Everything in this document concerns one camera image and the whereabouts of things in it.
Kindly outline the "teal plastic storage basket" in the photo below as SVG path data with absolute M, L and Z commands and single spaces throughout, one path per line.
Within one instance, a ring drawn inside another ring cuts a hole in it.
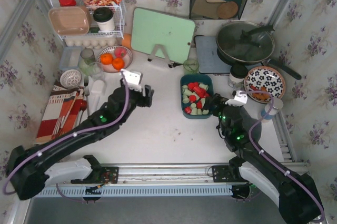
M 214 94 L 214 90 L 213 90 L 213 83 L 212 83 L 212 80 L 209 76 L 207 75 L 203 75 L 203 74 L 188 74 L 188 75 L 184 75 L 183 77 L 181 77 L 181 80 L 180 80 L 180 86 L 181 86 L 181 109 L 182 109 L 182 112 L 183 112 L 183 115 L 188 118 L 188 119 L 206 119 L 206 118 L 209 118 L 211 113 L 209 112 L 208 115 L 190 115 L 190 114 L 187 114 L 184 109 L 186 107 L 190 107 L 191 105 L 191 102 L 187 103 L 187 104 L 184 104 L 182 102 L 183 98 L 188 98 L 189 96 L 186 96 L 182 93 L 182 86 L 183 85 L 188 85 L 189 83 L 195 83 L 197 82 L 198 84 L 200 83 L 203 83 L 203 84 L 206 84 L 209 86 L 209 89 L 206 90 L 206 94 L 205 94 L 205 97 L 200 97 L 198 95 L 198 93 L 196 93 L 194 90 L 192 91 L 193 92 L 193 95 L 196 96 L 197 98 L 197 101 L 193 102 L 193 103 L 201 103 L 201 98 L 206 98 L 208 96 L 212 96 Z

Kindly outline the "red coffee capsule bottom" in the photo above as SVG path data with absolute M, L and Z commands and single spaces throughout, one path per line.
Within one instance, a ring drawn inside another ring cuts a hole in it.
M 186 108 L 184 109 L 184 111 L 185 111 L 187 114 L 191 114 L 192 109 L 191 109 L 190 107 L 186 107 Z

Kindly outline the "green coffee capsule lone bottom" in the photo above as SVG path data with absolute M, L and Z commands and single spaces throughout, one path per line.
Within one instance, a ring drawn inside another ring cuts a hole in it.
M 183 85 L 182 86 L 182 93 L 184 93 L 187 89 L 188 89 L 188 86 L 187 85 Z

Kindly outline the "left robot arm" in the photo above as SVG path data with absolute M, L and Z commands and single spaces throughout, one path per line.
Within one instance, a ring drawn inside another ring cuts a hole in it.
M 16 194 L 28 200 L 40 193 L 50 175 L 47 170 L 73 152 L 115 133 L 126 122 L 136 107 L 151 107 L 154 90 L 149 85 L 135 86 L 127 80 L 129 72 L 121 71 L 120 87 L 109 95 L 97 111 L 71 131 L 44 144 L 25 149 L 17 146 L 11 151 L 7 163 L 6 184 L 3 194 Z

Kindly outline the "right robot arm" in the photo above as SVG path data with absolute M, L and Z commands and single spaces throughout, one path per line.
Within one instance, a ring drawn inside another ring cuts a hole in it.
M 238 100 L 246 97 L 242 91 L 233 99 L 214 94 L 204 104 L 217 117 L 218 133 L 236 155 L 229 161 L 232 177 L 256 185 L 275 203 L 286 223 L 324 222 L 325 212 L 313 178 L 287 168 L 259 145 L 255 128 L 261 128 L 261 121 L 252 118 L 245 103 Z

